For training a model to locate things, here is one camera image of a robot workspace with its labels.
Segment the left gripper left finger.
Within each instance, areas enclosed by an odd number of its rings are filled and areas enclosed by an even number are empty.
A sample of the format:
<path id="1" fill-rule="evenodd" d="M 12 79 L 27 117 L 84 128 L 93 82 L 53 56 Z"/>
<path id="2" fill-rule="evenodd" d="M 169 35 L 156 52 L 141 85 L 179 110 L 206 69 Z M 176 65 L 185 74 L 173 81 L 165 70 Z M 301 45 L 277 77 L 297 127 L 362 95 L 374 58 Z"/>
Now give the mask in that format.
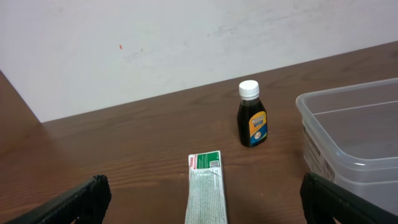
<path id="1" fill-rule="evenodd" d="M 102 224 L 111 201 L 105 175 L 95 175 L 7 224 Z"/>

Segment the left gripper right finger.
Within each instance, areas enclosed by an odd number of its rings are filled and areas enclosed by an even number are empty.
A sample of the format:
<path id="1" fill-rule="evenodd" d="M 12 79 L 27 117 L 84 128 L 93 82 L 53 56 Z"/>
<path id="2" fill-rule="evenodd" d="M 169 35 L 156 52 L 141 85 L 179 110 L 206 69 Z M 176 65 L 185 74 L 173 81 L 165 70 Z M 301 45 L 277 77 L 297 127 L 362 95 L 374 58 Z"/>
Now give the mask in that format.
<path id="1" fill-rule="evenodd" d="M 397 215 L 313 172 L 304 175 L 300 197 L 308 224 L 397 224 Z"/>

